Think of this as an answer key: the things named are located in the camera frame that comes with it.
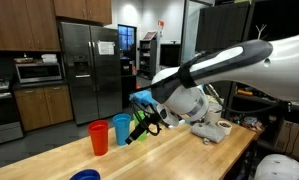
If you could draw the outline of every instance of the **wooden countertop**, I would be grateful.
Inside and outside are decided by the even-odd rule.
[[[0,179],[69,179],[95,169],[101,179],[221,179],[248,147],[255,133],[233,124],[219,144],[204,145],[187,124],[143,142],[118,146],[109,130],[109,151],[94,156],[89,137],[0,168]]]

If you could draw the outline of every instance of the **blue bowl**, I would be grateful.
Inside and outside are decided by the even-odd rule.
[[[70,180],[100,180],[100,174],[93,169],[86,169],[78,172]]]

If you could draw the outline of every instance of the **drawer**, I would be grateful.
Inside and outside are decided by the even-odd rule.
[[[29,89],[15,91],[15,96],[16,97],[31,96],[31,95],[37,95],[43,93],[44,93],[43,88],[29,88]]]
[[[44,91],[45,91],[45,93],[68,91],[68,86],[67,85],[60,85],[60,86],[45,87]]]

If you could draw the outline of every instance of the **microwave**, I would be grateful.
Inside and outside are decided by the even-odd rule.
[[[20,83],[52,81],[62,79],[59,63],[16,64]]]

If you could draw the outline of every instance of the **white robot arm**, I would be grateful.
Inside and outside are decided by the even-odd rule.
[[[162,70],[154,77],[151,91],[166,109],[195,121],[208,109],[203,91],[196,86],[221,80],[247,84],[282,101],[299,101],[299,35],[272,42],[247,41]]]

